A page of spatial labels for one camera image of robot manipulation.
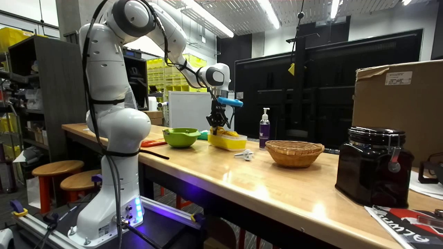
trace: cardboard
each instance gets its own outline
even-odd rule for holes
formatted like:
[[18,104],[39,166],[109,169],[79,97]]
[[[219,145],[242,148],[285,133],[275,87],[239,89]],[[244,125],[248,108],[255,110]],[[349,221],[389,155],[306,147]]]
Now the cardboard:
[[151,118],[152,125],[163,125],[163,118]]
[[143,111],[146,113],[146,115],[150,118],[163,118],[163,112],[162,111]]
[[352,125],[404,130],[413,166],[443,152],[443,60],[357,71]]

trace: label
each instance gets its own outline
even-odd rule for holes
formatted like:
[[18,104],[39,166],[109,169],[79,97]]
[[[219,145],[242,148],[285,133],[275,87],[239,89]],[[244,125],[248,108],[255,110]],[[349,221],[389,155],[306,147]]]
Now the label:
[[259,143],[260,143],[260,148],[264,148],[266,145],[266,141],[269,140],[269,128],[270,125],[268,124],[261,124],[260,125],[260,132],[259,132]]
[[412,72],[396,72],[396,73],[387,73],[386,74],[386,82],[387,86],[394,85],[409,85],[412,80]]
[[109,233],[109,224],[98,229],[98,236],[101,237]]

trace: wicker basket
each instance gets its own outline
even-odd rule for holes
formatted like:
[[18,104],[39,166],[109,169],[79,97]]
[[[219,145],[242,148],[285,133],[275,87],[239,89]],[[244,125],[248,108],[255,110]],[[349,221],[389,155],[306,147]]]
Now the wicker basket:
[[266,150],[274,161],[286,167],[309,167],[325,150],[322,144],[273,140],[266,142]]

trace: ceiling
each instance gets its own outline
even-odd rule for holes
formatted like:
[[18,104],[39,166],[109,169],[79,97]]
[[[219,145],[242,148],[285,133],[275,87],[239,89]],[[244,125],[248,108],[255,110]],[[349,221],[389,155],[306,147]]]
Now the ceiling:
[[[165,0],[175,8],[184,5],[179,0]],[[274,27],[267,19],[265,11],[256,0],[196,0],[205,10],[227,26],[236,35],[252,34],[271,30]],[[343,0],[338,9],[337,17],[353,14],[369,13],[373,11],[393,8],[400,0]],[[429,0],[412,0],[411,4]],[[302,0],[270,0],[271,5],[280,20],[281,26],[294,26],[298,23],[297,13],[302,7]],[[332,0],[305,0],[303,12],[305,16],[301,24],[324,21],[330,12]],[[205,26],[209,31],[220,38],[227,38],[221,30],[204,20],[192,9],[184,9],[182,13]]]

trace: ceiling light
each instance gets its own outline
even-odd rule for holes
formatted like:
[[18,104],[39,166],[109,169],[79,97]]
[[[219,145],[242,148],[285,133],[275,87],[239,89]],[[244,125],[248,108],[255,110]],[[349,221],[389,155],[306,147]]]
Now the ceiling light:
[[332,0],[331,19],[334,19],[337,15],[339,2],[340,2],[340,0]]
[[268,19],[273,24],[274,28],[278,29],[280,27],[280,21],[278,20],[277,15],[274,12],[274,9],[272,8],[272,5],[269,2],[269,0],[258,0],[258,3],[266,12]]
[[201,15],[206,21],[214,25],[216,28],[221,30],[223,33],[225,33],[229,37],[234,37],[234,33],[228,29],[225,25],[223,25],[219,20],[217,20],[214,16],[212,16],[208,11],[203,9],[198,3],[196,3],[194,0],[182,0],[182,2],[187,6],[192,8],[196,13]]

